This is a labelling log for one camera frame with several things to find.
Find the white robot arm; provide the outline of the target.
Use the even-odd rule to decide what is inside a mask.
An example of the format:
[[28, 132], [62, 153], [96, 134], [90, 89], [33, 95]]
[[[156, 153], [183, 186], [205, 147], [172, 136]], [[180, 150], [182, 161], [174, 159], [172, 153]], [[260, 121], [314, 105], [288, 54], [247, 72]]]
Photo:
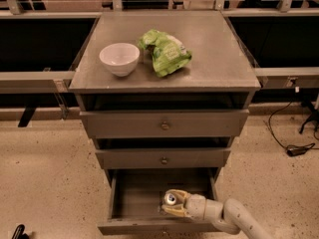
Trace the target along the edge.
[[161, 209], [177, 217], [207, 221], [228, 234], [242, 231], [248, 239], [274, 239], [241, 202], [232, 198], [219, 202], [184, 190], [170, 189], [163, 197]]

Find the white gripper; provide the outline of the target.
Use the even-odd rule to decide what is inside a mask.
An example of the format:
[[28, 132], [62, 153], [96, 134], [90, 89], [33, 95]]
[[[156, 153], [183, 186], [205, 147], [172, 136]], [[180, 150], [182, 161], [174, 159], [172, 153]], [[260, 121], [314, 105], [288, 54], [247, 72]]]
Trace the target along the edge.
[[206, 220], [209, 222], [216, 222], [221, 219], [223, 204], [207, 199], [204, 196], [198, 194], [189, 195], [188, 192], [179, 189], [170, 189], [166, 193], [173, 193], [177, 198], [177, 203], [182, 204], [169, 206], [164, 204], [161, 209], [173, 216], [177, 217], [189, 217], [194, 220]]

